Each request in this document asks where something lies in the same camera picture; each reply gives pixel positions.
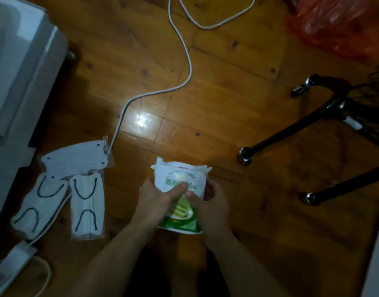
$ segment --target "person's left hand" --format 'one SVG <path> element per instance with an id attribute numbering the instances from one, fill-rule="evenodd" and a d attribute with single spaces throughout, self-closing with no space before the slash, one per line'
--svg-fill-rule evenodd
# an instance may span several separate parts
<path id="1" fill-rule="evenodd" d="M 147 177 L 140 187 L 139 200 L 131 223 L 141 225 L 147 232 L 153 231 L 166 216 L 172 201 L 183 195 L 187 188 L 188 184 L 182 182 L 162 193 Z"/>

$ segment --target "white furniture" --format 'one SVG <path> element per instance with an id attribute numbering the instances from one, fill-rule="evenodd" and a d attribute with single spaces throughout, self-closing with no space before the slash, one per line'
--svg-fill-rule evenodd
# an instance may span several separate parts
<path id="1" fill-rule="evenodd" d="M 45 10 L 24 0 L 0 0 L 0 212 L 67 54 L 65 35 Z"/>

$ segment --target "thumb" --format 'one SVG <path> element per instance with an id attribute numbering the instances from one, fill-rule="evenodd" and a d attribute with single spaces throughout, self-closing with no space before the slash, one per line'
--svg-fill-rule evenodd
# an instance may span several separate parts
<path id="1" fill-rule="evenodd" d="M 182 183 L 176 185 L 170 191 L 166 192 L 166 194 L 170 198 L 170 200 L 173 201 L 174 199 L 177 199 L 178 197 L 183 195 L 187 191 L 187 188 L 188 188 L 188 183 L 182 182 Z"/>
<path id="2" fill-rule="evenodd" d="M 202 205 L 202 199 L 195 195 L 194 192 L 187 191 L 185 197 L 195 209 L 198 209 Z"/>

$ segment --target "person's right hand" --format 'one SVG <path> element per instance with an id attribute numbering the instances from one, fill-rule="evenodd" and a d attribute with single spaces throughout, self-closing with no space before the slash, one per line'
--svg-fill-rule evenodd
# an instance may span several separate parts
<path id="1" fill-rule="evenodd" d="M 196 209 L 196 218 L 203 231 L 205 244 L 210 250 L 213 250 L 226 236 L 232 233 L 229 227 L 229 207 L 225 193 L 221 185 L 214 180 L 207 180 L 208 185 L 211 186 L 212 193 L 214 193 L 210 201 L 203 201 L 192 191 L 187 191 L 185 196 L 191 206 Z"/>

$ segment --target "forearm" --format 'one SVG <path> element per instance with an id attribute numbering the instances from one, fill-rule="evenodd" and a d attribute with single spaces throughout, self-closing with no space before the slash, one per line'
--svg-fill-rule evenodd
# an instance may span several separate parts
<path id="1" fill-rule="evenodd" d="M 211 249 L 232 297 L 286 296 L 281 286 L 231 232 Z"/>
<path id="2" fill-rule="evenodd" d="M 69 296 L 123 296 L 148 234 L 130 223 L 88 265 Z"/>

